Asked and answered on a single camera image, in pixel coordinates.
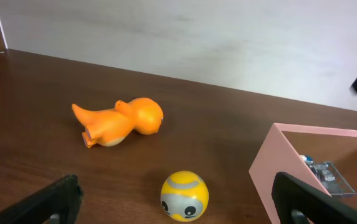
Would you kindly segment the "yellow grey ball toy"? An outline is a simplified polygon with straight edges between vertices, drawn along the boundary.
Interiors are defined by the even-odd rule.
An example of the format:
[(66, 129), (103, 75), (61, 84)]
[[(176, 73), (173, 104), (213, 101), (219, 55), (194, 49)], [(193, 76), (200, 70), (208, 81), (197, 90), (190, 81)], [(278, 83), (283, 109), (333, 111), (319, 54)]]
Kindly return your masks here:
[(173, 220), (191, 222), (203, 215), (209, 203), (209, 191), (202, 178), (191, 171), (171, 174), (163, 183), (160, 204)]

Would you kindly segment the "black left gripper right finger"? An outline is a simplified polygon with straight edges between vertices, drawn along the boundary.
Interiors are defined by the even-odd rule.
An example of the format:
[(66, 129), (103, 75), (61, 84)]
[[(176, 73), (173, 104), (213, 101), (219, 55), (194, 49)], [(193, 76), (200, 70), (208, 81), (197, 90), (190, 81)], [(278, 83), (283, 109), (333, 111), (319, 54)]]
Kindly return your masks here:
[(272, 199), (280, 223), (357, 224), (357, 210), (286, 172), (276, 173)]

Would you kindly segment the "orange dinosaur toy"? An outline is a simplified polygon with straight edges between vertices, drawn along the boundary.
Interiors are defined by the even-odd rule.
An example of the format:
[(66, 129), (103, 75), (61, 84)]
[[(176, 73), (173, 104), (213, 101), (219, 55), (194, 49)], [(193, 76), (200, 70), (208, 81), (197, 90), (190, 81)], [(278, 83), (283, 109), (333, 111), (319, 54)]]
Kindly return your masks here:
[(90, 111), (72, 105), (72, 111), (85, 131), (85, 145), (111, 147), (121, 143), (133, 130), (143, 135), (157, 133), (164, 119), (163, 110), (150, 98), (118, 100), (107, 110)]

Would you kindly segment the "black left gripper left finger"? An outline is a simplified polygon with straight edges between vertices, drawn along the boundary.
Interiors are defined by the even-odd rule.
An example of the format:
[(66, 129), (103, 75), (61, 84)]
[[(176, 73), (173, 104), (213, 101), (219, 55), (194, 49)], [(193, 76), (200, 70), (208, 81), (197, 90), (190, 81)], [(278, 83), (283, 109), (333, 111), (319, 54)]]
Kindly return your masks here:
[(44, 223), (52, 215), (59, 223), (74, 224), (83, 191), (75, 174), (66, 175), (21, 201), (0, 211), (0, 223)]

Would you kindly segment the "pink box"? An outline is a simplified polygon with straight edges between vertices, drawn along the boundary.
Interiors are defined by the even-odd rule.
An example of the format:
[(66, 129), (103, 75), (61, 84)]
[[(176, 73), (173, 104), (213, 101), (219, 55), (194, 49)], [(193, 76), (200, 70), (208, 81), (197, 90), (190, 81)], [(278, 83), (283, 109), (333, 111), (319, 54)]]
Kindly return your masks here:
[[(299, 155), (310, 156), (316, 163), (332, 162), (356, 195), (332, 197)], [(280, 223), (272, 199), (273, 182), (278, 172), (286, 172), (357, 210), (357, 130), (279, 123), (272, 125), (249, 169), (272, 223)]]

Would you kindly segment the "red fire truck with ladder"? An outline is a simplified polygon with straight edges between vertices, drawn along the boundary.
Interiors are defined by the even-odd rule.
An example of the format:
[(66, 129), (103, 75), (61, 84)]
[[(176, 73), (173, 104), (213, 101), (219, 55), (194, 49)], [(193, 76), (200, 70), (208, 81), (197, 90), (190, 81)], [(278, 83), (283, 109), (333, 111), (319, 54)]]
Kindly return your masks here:
[(316, 163), (310, 156), (299, 155), (299, 157), (332, 197), (352, 197), (356, 195), (354, 189), (338, 172), (338, 169), (332, 162), (324, 161)]

